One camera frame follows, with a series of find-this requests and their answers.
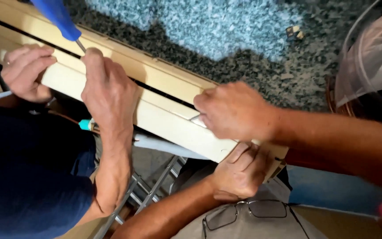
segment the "screwdriver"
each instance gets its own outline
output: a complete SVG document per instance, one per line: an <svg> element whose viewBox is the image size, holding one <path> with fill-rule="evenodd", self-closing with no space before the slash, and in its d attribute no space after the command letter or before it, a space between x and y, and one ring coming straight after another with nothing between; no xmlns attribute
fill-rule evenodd
<svg viewBox="0 0 382 239"><path fill-rule="evenodd" d="M82 32L77 29L63 0L31 0L34 6L61 31L61 35L69 41L76 42L82 51L85 47L79 41Z"/></svg>

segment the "man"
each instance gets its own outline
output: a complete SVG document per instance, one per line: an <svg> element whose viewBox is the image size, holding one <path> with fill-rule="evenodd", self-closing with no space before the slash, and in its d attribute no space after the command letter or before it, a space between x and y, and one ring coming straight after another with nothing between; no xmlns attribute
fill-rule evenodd
<svg viewBox="0 0 382 239"><path fill-rule="evenodd" d="M130 180L136 84L97 49L82 58L82 99L100 126L104 149L93 184L92 133L59 116L29 113L52 98L39 82L56 62L53 51L24 46L5 56L1 75L13 95L0 99L0 238L51 239L110 215Z"/></svg>
<svg viewBox="0 0 382 239"><path fill-rule="evenodd" d="M382 187L381 123L279 109L242 82L205 90L195 97L194 105L202 113L200 119L218 138L258 139L311 150ZM180 182L185 188L142 210L119 227L112 239L325 238L288 207L290 189L287 177L281 175L281 179L261 185L254 197L245 200L251 204L220 206L228 200L216 196L219 190L235 195L235 199L229 197L229 202L255 194L251 190L241 193L243 188L254 188L253 183L259 181L253 180L257 177L254 172L246 173L245 167L236 165L239 161L227 158L215 170L214 165L201 163L181 170L178 180L191 183ZM223 168L230 170L227 178L237 179L244 174L248 180L237 185L227 181L214 190L205 190L204 183Z"/></svg>

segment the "speckled granite surface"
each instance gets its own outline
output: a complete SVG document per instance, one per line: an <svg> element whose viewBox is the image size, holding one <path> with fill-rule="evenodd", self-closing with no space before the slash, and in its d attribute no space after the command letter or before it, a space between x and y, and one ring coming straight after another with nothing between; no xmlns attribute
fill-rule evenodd
<svg viewBox="0 0 382 239"><path fill-rule="evenodd" d="M246 76L271 103L325 111L326 75L366 0L65 0L76 23L219 83ZM302 42L285 28L300 24Z"/></svg>

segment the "hand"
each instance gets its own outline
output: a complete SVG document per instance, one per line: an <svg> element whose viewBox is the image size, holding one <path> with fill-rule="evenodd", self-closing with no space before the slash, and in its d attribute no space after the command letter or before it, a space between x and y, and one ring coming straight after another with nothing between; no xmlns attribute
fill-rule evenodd
<svg viewBox="0 0 382 239"><path fill-rule="evenodd" d="M5 55L1 76L14 95L33 103L52 99L50 89L40 82L46 68L57 62L53 52L48 46L25 45Z"/></svg>
<svg viewBox="0 0 382 239"><path fill-rule="evenodd" d="M254 196L272 162L267 160L268 153L255 144L239 143L211 175L215 199L237 201Z"/></svg>
<svg viewBox="0 0 382 239"><path fill-rule="evenodd" d="M138 102L138 86L118 63L89 48L82 61L86 66L86 84L82 100L98 124L101 135L132 135L133 114Z"/></svg>
<svg viewBox="0 0 382 239"><path fill-rule="evenodd" d="M244 82L219 85L195 96L194 106L220 139L271 140L278 109Z"/></svg>

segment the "eyeglasses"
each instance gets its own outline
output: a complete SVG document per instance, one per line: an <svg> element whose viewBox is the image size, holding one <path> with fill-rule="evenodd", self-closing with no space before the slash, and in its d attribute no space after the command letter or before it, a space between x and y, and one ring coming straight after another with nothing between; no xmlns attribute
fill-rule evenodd
<svg viewBox="0 0 382 239"><path fill-rule="evenodd" d="M290 213L294 216L294 219L300 225L306 237L310 239L293 209L291 209L290 205L292 204L283 203L275 199L263 199L251 202L241 201L209 212L202 221L204 238L207 239L206 229L214 231L234 223L238 217L237 205L239 204L247 204L250 215L257 218L286 218L288 206Z"/></svg>

